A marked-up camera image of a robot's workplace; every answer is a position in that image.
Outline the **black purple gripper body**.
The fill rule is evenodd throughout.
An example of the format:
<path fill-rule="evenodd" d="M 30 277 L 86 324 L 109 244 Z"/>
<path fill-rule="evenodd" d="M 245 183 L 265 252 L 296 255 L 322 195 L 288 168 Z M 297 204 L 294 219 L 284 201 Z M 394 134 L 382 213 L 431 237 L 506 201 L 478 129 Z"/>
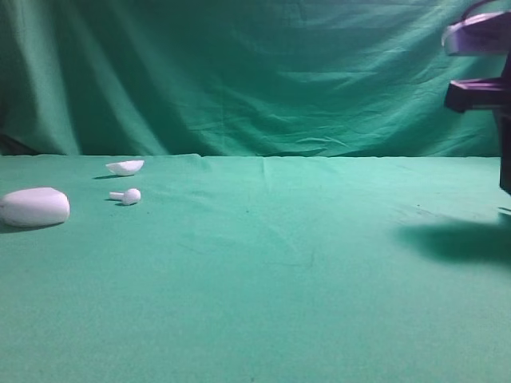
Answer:
<path fill-rule="evenodd" d="M 501 151 L 499 186 L 510 193 L 510 12 L 479 14 L 447 26 L 442 47 L 454 57 L 506 56 L 498 77 L 450 81 L 444 106 L 456 113 L 493 113 Z"/>

